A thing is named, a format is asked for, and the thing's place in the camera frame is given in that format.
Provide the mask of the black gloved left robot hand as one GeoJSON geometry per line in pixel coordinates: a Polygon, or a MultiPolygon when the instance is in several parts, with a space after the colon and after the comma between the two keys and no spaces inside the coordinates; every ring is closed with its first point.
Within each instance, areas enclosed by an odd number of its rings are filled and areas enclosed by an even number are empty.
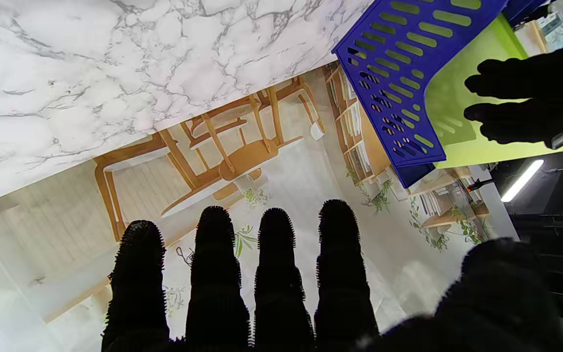
{"type": "Polygon", "coordinates": [[[467,120],[481,123],[487,139],[563,147],[563,47],[525,60],[485,60],[465,86],[478,96],[502,100],[478,103],[463,112],[467,120]]]}

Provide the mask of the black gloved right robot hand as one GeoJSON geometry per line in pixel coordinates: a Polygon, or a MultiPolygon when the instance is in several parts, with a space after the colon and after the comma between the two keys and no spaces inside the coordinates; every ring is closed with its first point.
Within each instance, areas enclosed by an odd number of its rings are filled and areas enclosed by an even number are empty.
{"type": "Polygon", "coordinates": [[[432,314],[380,332],[360,232],[352,209],[327,200],[319,213],[319,303],[310,316],[295,265],[288,214],[260,221],[255,329],[240,294],[235,233],[220,206],[201,213],[182,339],[171,339],[163,289],[165,246],[158,227],[137,220],[119,243],[103,352],[563,352],[563,332],[533,248],[510,238],[479,243],[432,314]]]}

